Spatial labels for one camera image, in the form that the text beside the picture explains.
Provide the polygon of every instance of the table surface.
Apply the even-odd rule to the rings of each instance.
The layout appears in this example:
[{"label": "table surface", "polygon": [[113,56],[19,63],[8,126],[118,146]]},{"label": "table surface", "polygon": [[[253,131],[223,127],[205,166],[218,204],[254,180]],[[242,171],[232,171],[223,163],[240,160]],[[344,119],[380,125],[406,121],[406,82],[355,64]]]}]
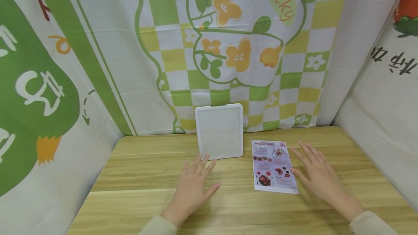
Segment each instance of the table surface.
[{"label": "table surface", "polygon": [[[219,160],[207,185],[223,186],[179,234],[338,234],[347,222],[298,181],[299,195],[255,191],[251,140],[310,142],[333,166],[347,191],[399,234],[416,234],[417,214],[338,127],[244,134],[244,156]],[[198,154],[195,134],[119,140],[67,235],[135,235],[170,202],[184,161]],[[292,165],[303,169],[291,154]]]}]

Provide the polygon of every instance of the checkered fabric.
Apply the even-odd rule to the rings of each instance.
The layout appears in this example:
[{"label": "checkered fabric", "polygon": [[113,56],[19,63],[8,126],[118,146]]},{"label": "checkered fabric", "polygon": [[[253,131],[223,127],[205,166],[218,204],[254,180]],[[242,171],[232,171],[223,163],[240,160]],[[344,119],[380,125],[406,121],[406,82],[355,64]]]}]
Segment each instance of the checkered fabric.
[{"label": "checkered fabric", "polygon": [[315,126],[336,27],[344,0],[303,0],[306,19],[285,46],[274,80],[266,87],[215,83],[193,61],[198,35],[186,0],[143,0],[140,37],[160,66],[159,90],[177,118],[176,132],[196,131],[194,109],[241,103],[244,131]]}]

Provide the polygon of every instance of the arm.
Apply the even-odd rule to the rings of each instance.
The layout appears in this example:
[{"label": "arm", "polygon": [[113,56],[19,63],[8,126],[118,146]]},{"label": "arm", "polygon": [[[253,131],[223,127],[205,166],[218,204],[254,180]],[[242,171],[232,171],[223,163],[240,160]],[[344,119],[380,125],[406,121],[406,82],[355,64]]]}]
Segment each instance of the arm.
[{"label": "arm", "polygon": [[308,190],[319,199],[327,202],[350,223],[351,231],[356,235],[396,235],[397,233],[374,213],[366,211],[341,185],[338,175],[327,159],[310,144],[299,141],[306,156],[291,147],[294,154],[306,166],[309,178],[297,169],[291,172],[298,177]]},{"label": "arm", "polygon": [[199,155],[190,168],[189,161],[186,161],[170,205],[161,216],[146,224],[139,235],[175,235],[186,219],[215,194],[221,186],[220,183],[204,191],[206,178],[217,162],[213,160],[205,169],[208,160],[209,155],[206,155],[203,161]]}]

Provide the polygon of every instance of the menu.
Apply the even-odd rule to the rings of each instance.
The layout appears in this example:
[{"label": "menu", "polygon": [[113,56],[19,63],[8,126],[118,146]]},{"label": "menu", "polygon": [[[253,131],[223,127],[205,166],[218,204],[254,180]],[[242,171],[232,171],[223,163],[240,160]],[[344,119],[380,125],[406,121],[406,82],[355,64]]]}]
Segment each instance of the menu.
[{"label": "menu", "polygon": [[299,194],[286,142],[252,140],[254,188]]}]

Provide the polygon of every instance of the beige sleeve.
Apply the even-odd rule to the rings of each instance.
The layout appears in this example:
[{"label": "beige sleeve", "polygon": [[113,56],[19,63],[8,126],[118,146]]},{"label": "beige sleeve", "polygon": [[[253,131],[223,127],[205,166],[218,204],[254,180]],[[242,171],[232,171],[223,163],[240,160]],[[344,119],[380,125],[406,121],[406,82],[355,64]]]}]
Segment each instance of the beige sleeve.
[{"label": "beige sleeve", "polygon": [[383,219],[370,211],[355,217],[350,223],[350,230],[355,235],[398,235]]},{"label": "beige sleeve", "polygon": [[176,235],[177,227],[161,216],[154,217],[139,235]]}]

